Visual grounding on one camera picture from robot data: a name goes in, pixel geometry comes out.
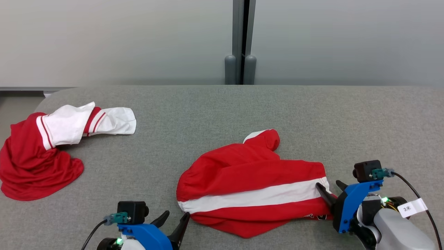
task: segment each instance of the red and white garment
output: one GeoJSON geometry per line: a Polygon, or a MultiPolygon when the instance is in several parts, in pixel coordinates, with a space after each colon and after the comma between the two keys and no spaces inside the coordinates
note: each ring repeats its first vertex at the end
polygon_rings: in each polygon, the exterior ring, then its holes
{"type": "Polygon", "coordinates": [[[179,179],[177,200],[198,223],[250,238],[295,218],[330,219],[317,191],[329,190],[320,162],[281,160],[276,130],[251,133],[199,157],[179,179]]]}
{"type": "Polygon", "coordinates": [[[0,150],[1,190],[20,201],[51,195],[83,172],[80,159],[56,146],[101,133],[134,134],[135,128],[131,109],[101,109],[94,102],[78,108],[65,105],[52,114],[33,113],[11,125],[11,136],[0,150]]]}

